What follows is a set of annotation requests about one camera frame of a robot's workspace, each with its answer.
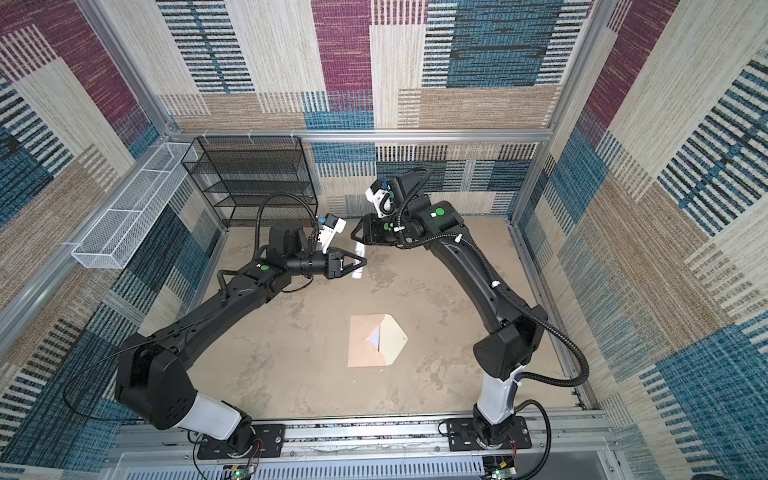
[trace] black mounting plate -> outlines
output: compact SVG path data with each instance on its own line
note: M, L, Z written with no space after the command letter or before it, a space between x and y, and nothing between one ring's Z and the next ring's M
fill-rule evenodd
M286 426L283 424L257 424L251 425L256 433L255 439L261 439L263 447L261 449L261 458L277 458L280 457L280 452L283 450L283 434L285 433ZM200 441L200 448L197 450L198 460L221 460L232 459L227 452L229 452L226 440L216 440L208 435L204 435ZM245 454L244 459L248 459L253 450Z
M448 429L448 444L451 448L451 452L468 452L470 450L480 450L493 452L493 450L485 450L477 442L477 433L475 433L475 426L473 424L472 417L461 419L448 419L442 423ZM515 440L515 447L518 450L525 450L532 447L531 436L528 433L528 426L525 423L525 419L521 416L517 416L515 422L508 431L509 435ZM505 440L500 448L501 450L511 450L512 445L509 440Z

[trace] brown floor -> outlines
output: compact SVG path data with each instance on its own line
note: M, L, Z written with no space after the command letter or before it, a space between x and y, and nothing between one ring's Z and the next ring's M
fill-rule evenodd
M354 250L354 222L336 236L335 247ZM532 302L504 220L470 217L466 223L506 282ZM253 229L233 228L218 267L243 266L252 252ZM486 331L458 282L424 249L368 247L366 258L361 280L316 276L306 290L279 295L245 316L197 360L189 371L194 385L255 418L472 409L482 382L472 345ZM216 291L214 279L206 298ZM408 342L391 366L348 368L349 317L373 313L393 315ZM528 370L562 378L549 335ZM572 406L576 397L526 381L517 398Z

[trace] black mesh shelf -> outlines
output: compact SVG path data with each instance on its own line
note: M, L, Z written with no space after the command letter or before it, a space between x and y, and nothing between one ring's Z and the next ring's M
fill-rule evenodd
M190 146L198 160L184 162L205 197L228 227L252 227L258 207L271 194L296 195L317 214L317 194L299 138L198 137ZM262 225L305 220L304 208L289 197L265 207Z

